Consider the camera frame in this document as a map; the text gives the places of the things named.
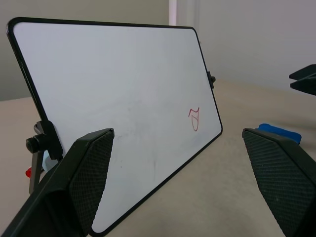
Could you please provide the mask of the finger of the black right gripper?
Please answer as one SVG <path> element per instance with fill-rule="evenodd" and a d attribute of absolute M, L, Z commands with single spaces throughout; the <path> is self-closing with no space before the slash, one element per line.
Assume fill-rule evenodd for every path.
<path fill-rule="evenodd" d="M 316 79 L 301 79 L 290 84 L 292 89 L 316 96 Z"/>
<path fill-rule="evenodd" d="M 305 79 L 316 77 L 316 64 L 308 65 L 289 75 L 290 79 Z"/>

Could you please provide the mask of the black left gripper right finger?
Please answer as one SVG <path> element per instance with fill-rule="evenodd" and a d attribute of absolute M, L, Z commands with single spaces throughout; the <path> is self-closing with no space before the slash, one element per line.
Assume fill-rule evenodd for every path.
<path fill-rule="evenodd" d="M 316 237 L 316 161 L 295 141 L 242 132 L 258 188 L 285 237 Z"/>

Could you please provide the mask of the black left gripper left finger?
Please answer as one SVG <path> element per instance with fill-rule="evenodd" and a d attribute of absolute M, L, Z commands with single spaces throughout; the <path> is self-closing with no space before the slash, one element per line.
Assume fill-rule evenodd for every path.
<path fill-rule="evenodd" d="M 1 237 L 87 237 L 106 185 L 114 130 L 78 138 Z"/>

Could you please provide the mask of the blue whiteboard eraser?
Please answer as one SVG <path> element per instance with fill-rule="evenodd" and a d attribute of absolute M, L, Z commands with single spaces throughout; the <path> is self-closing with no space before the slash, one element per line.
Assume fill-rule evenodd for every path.
<path fill-rule="evenodd" d="M 299 133 L 296 133 L 293 131 L 289 131 L 283 128 L 272 126 L 267 123 L 260 124 L 257 129 L 260 131 L 269 132 L 269 133 L 277 134 L 279 136 L 286 137 L 288 139 L 295 141 L 299 145 L 301 143 L 302 136 Z"/>

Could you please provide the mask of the black board stand clamp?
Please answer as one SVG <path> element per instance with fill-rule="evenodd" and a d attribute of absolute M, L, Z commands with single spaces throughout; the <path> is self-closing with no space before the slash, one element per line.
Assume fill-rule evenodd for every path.
<path fill-rule="evenodd" d="M 63 149 L 52 122 L 38 121 L 34 125 L 34 131 L 36 135 L 26 140 L 26 148 L 32 154 L 29 194 L 32 194 L 40 182 L 44 152 L 48 151 L 52 160 L 60 162 L 63 159 Z"/>

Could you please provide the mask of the white upright pole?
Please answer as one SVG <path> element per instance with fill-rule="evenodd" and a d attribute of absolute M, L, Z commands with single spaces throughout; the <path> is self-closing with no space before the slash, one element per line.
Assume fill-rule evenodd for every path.
<path fill-rule="evenodd" d="M 177 24 L 177 0 L 168 0 L 168 22 L 170 26 Z"/>

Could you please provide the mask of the white whiteboard with black frame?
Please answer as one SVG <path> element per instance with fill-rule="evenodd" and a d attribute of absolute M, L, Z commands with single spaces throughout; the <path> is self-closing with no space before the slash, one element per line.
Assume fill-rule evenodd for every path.
<path fill-rule="evenodd" d="M 115 132 L 90 235 L 104 237 L 223 131 L 196 30 L 16 17 L 7 36 L 64 152 Z"/>

